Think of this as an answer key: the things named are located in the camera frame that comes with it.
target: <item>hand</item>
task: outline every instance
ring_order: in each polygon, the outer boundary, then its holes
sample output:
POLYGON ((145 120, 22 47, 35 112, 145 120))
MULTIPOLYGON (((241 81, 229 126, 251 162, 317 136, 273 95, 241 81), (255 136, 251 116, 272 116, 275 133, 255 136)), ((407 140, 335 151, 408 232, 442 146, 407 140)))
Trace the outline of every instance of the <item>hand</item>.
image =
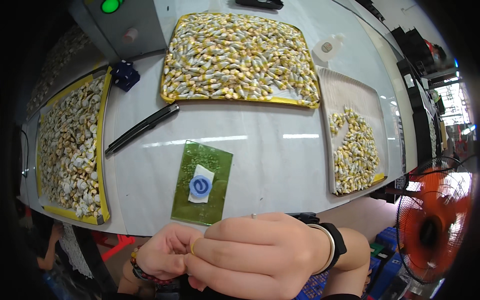
POLYGON ((63 225, 55 223, 52 226, 52 233, 50 234, 50 241, 56 243, 63 235, 63 225))
POLYGON ((254 300, 289 300, 330 255, 330 241, 283 213, 228 218, 213 224, 185 255, 192 287, 254 300))
POLYGON ((138 250, 137 264, 161 280, 175 278, 186 272, 183 257, 190 252, 190 244, 203 236, 195 228, 169 223, 138 250))

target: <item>label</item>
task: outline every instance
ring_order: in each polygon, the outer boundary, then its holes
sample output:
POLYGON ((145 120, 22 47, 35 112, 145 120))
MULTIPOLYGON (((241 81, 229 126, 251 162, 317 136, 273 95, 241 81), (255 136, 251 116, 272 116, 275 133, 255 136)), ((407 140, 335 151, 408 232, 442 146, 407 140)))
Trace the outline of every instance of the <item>label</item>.
POLYGON ((330 52, 332 49, 333 49, 333 46, 329 42, 326 42, 322 45, 322 51, 325 53, 330 52))

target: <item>silver bangle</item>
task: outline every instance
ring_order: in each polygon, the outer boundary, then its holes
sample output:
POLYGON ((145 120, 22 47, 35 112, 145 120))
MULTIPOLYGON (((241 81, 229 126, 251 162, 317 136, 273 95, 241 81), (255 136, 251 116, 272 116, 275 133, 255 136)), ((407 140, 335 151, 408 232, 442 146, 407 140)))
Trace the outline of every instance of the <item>silver bangle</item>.
POLYGON ((320 226, 318 224, 307 224, 307 226, 323 231, 328 236, 328 238, 330 239, 330 257, 328 258, 328 261, 325 264, 325 266, 319 272, 312 274, 312 275, 317 275, 317 274, 323 273, 323 271, 326 268, 328 268, 328 266, 332 263, 333 257, 335 255, 335 242, 334 242, 333 237, 330 234, 330 232, 328 232, 328 230, 323 228, 322 226, 320 226))

